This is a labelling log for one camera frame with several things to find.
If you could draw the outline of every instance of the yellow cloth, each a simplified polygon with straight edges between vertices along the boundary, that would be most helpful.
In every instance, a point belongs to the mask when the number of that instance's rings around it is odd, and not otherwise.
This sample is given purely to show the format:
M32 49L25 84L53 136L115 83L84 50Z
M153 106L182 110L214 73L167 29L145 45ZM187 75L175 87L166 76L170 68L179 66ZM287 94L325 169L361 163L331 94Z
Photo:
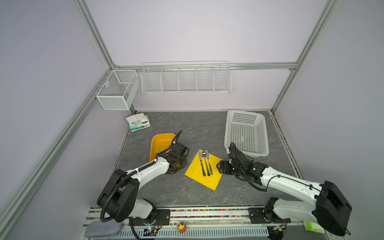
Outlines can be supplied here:
M185 173L185 176L192 178L196 182L199 182L203 184L206 187L209 187L213 191L216 190L216 187L220 181L221 175L218 170L216 165L221 161L222 159L213 156L212 154L209 154L209 162L211 163L212 167L212 172L213 175L208 177L207 174L207 168L205 166L205 161L203 159L203 167L205 171L205 177L203 176L203 170L201 169L201 163L200 163L200 158L198 153L196 154L195 158L193 159L192 163L189 165L188 170Z

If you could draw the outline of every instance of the perforated basket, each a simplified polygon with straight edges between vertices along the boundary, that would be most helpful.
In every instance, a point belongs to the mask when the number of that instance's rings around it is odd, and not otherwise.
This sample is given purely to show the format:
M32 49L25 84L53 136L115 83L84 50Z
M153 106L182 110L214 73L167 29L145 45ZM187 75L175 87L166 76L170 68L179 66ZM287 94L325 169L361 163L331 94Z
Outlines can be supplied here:
M113 70L96 97L105 110L129 110L139 85L135 70Z
M228 154L231 142L250 157L267 156L269 148L265 117L259 113L228 111L224 138L224 146Z

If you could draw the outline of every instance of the orange bin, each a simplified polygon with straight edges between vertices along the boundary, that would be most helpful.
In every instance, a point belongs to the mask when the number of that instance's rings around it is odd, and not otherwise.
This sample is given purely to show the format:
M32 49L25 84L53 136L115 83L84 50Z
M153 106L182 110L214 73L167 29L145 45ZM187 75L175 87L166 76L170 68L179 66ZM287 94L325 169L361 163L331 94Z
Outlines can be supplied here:
M149 155L149 161L152 161L155 159L155 155L158 152L161 152L165 149L167 149L171 142L172 139L175 137L173 133L160 133L152 138L151 142L151 154Z

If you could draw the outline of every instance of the silver cutlery set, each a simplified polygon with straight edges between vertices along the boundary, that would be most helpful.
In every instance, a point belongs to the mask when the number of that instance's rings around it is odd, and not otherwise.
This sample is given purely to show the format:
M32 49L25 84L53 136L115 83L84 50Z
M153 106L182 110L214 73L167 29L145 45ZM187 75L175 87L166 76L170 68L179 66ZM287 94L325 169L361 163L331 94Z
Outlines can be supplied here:
M212 172L211 163L209 162L208 150L205 150L205 151L202 151L202 152L200 152L200 150L199 150L199 158L200 158L200 163L201 163L201 169L203 170L203 176L204 177L206 176L205 175L205 171L204 171L204 167L203 167L203 158L204 158L204 161L205 161L205 166L207 167L208 177L213 175L214 173Z

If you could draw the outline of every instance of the gray marble tabletop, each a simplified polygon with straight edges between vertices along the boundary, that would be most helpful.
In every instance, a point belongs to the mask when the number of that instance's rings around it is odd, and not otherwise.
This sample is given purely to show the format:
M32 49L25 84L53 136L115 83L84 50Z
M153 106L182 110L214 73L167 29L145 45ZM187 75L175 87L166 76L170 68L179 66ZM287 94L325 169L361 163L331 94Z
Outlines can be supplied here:
M255 158L255 161L263 162L280 172L294 176L291 163L269 113L266 111L257 113L265 116L269 154L266 157ZM270 197L297 200L273 188L269 188L267 192L258 191L233 175L223 175L216 191L184 175L199 149L208 149L210 154L221 159L228 159L224 147L227 112L151 112L145 114L149 117L151 127L129 133L118 168L129 170L149 162L152 137L159 133L176 134L179 130L183 130L179 142L190 149L190 154L187 156L186 168L173 175L163 174L156 177L139 190L138 198L146 198L159 207L264 205Z

